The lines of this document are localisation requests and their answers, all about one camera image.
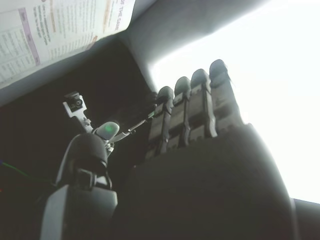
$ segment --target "green cable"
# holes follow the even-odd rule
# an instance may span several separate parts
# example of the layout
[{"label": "green cable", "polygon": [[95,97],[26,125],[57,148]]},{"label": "green cable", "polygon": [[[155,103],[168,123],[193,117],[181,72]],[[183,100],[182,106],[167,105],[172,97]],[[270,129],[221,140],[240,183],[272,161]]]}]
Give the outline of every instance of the green cable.
[{"label": "green cable", "polygon": [[6,166],[8,168],[11,168],[13,170],[16,170],[18,173],[20,173],[21,175],[25,176],[25,177],[28,177],[28,178],[31,178],[31,179],[34,179],[34,180],[37,180],[37,181],[40,181],[40,182],[51,182],[50,179],[42,179],[42,178],[37,178],[37,177],[33,177],[33,176],[30,176],[28,174],[26,174],[25,172],[19,170],[18,168],[8,164],[8,163],[5,163],[5,162],[0,162],[0,165],[3,165],[3,166]]}]

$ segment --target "green light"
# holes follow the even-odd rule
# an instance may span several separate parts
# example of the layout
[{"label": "green light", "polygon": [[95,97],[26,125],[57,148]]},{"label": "green light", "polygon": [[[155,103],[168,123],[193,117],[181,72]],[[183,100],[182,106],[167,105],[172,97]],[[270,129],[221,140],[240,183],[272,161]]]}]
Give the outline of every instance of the green light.
[{"label": "green light", "polygon": [[113,127],[110,126],[110,125],[105,126],[104,129],[105,129],[108,133],[110,133],[110,132],[113,131]]}]

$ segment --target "purple stripe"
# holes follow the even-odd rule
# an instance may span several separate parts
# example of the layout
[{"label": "purple stripe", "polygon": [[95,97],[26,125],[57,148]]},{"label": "purple stripe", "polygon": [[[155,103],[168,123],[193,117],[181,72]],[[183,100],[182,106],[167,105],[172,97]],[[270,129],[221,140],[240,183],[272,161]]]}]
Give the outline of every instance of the purple stripe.
[{"label": "purple stripe", "polygon": [[34,39],[32,38],[32,35],[31,35],[26,9],[19,8],[19,14],[20,14],[24,34],[25,34],[26,40],[29,44],[29,47],[31,49],[35,65],[38,66],[38,65],[40,65],[40,58],[39,58],[39,55],[37,52],[37,48],[36,48]]}]

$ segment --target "bright white light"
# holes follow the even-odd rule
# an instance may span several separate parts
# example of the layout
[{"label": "bright white light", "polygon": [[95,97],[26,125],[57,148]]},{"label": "bright white light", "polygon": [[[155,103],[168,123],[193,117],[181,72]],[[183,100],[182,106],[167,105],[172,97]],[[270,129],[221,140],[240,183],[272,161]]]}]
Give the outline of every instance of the bright white light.
[{"label": "bright white light", "polygon": [[270,149],[292,198],[320,203],[320,2],[275,0],[155,62],[158,90],[222,59],[241,115]]}]

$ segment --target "printed page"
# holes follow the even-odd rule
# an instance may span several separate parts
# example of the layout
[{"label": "printed page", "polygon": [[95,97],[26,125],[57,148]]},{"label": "printed page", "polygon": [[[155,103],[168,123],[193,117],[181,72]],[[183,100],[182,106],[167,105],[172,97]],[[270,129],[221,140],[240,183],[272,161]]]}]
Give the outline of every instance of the printed page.
[{"label": "printed page", "polygon": [[1,0],[0,89],[125,30],[135,0]]}]

